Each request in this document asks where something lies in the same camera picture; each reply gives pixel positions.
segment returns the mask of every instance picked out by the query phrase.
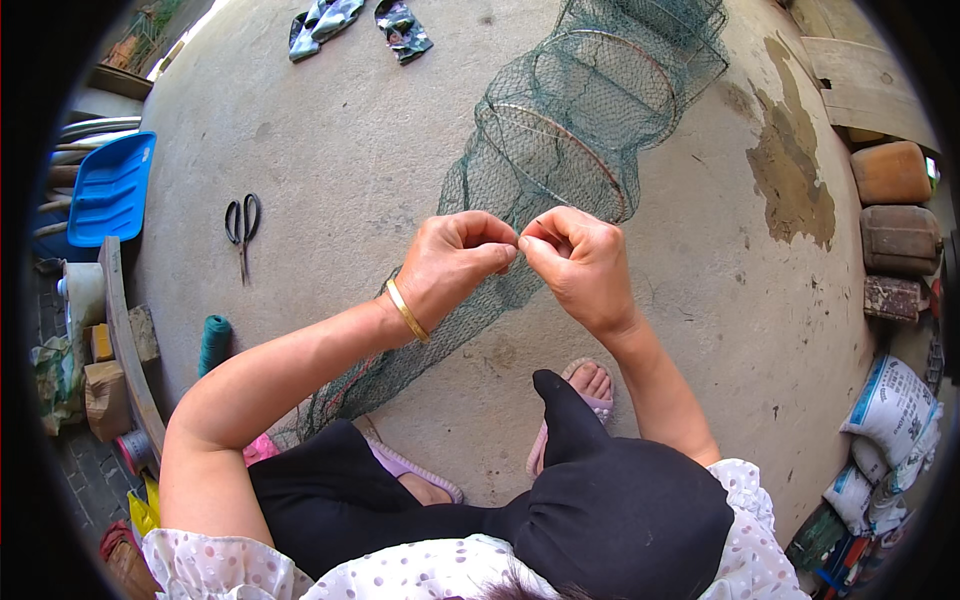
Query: green net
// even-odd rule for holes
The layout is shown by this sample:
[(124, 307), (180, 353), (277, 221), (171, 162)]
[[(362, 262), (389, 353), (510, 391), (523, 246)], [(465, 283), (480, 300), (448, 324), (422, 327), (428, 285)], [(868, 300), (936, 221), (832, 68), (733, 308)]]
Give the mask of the green net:
[[(550, 36), (488, 85), (437, 214), (487, 210), (517, 232), (562, 204), (615, 224), (632, 217), (636, 153), (666, 139), (727, 68), (726, 21), (721, 0), (567, 0)], [(354, 365), (308, 398), (275, 441), (293, 445), (370, 412), (541, 286), (520, 256), (454, 309), (430, 344)]]

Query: sleeve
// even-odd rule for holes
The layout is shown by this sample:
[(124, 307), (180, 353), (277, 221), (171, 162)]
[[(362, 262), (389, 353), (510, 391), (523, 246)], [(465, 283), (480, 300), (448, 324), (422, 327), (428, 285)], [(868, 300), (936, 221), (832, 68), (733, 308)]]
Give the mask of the sleeve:
[(313, 585), (292, 560), (250, 538), (211, 538), (179, 529), (155, 529), (143, 538), (143, 556), (171, 600), (296, 600)]
[(733, 525), (724, 542), (720, 567), (701, 600), (809, 599), (797, 571), (774, 539), (774, 505), (760, 486), (760, 469), (740, 459), (707, 467), (727, 490)]

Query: bracelet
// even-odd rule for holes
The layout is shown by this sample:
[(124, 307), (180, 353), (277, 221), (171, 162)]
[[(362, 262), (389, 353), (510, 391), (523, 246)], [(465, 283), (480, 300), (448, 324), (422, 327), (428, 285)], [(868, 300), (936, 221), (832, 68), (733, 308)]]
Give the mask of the bracelet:
[(423, 344), (430, 343), (430, 335), (423, 330), (423, 327), (417, 323), (417, 318), (414, 317), (414, 314), (410, 312), (410, 309), (407, 307), (407, 303), (403, 301), (403, 296), (400, 295), (400, 291), (397, 290), (396, 284), (392, 279), (387, 279), (387, 292), (390, 294), (390, 300), (394, 301), (396, 304), (396, 309), (400, 311), (400, 314), (403, 315), (403, 320), (407, 322), (407, 325), (413, 330), (414, 335), (417, 336), (417, 339), (420, 340)]

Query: purple slipper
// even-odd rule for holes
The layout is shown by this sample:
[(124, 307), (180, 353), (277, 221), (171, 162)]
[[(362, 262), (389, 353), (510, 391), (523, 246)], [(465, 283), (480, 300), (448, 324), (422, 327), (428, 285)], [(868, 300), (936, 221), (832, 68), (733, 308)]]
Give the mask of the purple slipper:
[(425, 468), (414, 465), (382, 442), (378, 442), (367, 436), (364, 436), (364, 439), (367, 440), (367, 445), (370, 447), (376, 460), (394, 477), (399, 477), (404, 473), (413, 473), (449, 494), (454, 504), (463, 504), (464, 493), (451, 482), (443, 479), (440, 475), (431, 473)]
[[(593, 409), (593, 414), (600, 419), (600, 422), (604, 425), (607, 424), (607, 421), (610, 420), (610, 413), (613, 410), (613, 375), (612, 371), (607, 367), (604, 367), (597, 361), (592, 358), (578, 358), (569, 365), (566, 366), (564, 372), (560, 373), (565, 381), (569, 381), (570, 377), (580, 369), (585, 363), (593, 363), (597, 366), (597, 369), (603, 369), (607, 376), (610, 377), (610, 399), (601, 400), (600, 398), (595, 398), (593, 396), (585, 396), (580, 394), (580, 397), (584, 399), (584, 402), (587, 403), (591, 409)], [(543, 453), (543, 449), (546, 448), (546, 421), (540, 426), (540, 432), (537, 435), (537, 440), (534, 442), (534, 447), (530, 450), (530, 455), (527, 457), (527, 474), (530, 475), (531, 479), (537, 479), (537, 464), (540, 462), (540, 456)]]

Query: black scissors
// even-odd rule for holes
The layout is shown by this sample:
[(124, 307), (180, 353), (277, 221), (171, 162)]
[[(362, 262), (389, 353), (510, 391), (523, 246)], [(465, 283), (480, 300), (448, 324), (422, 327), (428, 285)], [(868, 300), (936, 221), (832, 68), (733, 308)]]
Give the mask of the black scissors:
[[(256, 226), (260, 224), (260, 199), (256, 194), (251, 192), (243, 199), (243, 237), (240, 236), (240, 213), (240, 203), (230, 201), (230, 204), (227, 204), (227, 214), (224, 215), (224, 228), (230, 243), (239, 246), (240, 282), (247, 285), (247, 280), (250, 279), (250, 272), (247, 270), (247, 244), (256, 235)], [(230, 228), (230, 215), (233, 215), (233, 229)]]

